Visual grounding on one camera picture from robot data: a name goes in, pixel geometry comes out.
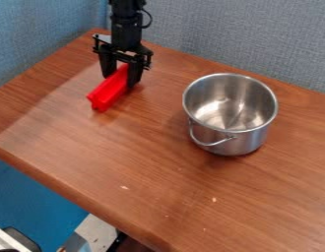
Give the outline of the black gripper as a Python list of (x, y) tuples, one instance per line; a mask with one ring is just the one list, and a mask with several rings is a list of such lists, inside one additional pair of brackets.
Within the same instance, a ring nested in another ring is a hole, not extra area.
[(127, 86), (132, 88), (139, 82), (143, 70), (151, 67), (154, 52), (142, 44), (142, 30), (150, 24), (143, 24), (143, 15), (135, 14), (131, 17), (111, 15), (112, 34), (95, 33), (93, 51), (99, 54), (101, 72), (108, 78), (118, 70), (118, 62), (128, 64)]

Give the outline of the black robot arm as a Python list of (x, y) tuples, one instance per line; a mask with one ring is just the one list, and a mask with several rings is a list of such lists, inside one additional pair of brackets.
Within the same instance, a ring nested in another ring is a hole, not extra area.
[(152, 21), (143, 23), (143, 14), (152, 16), (144, 10), (146, 0), (110, 0), (110, 5), (111, 40), (95, 33), (93, 52), (99, 55), (105, 78), (116, 72), (119, 61), (128, 65), (126, 85), (132, 88), (140, 82), (143, 71), (151, 68), (154, 52), (142, 44), (142, 31), (152, 24)]

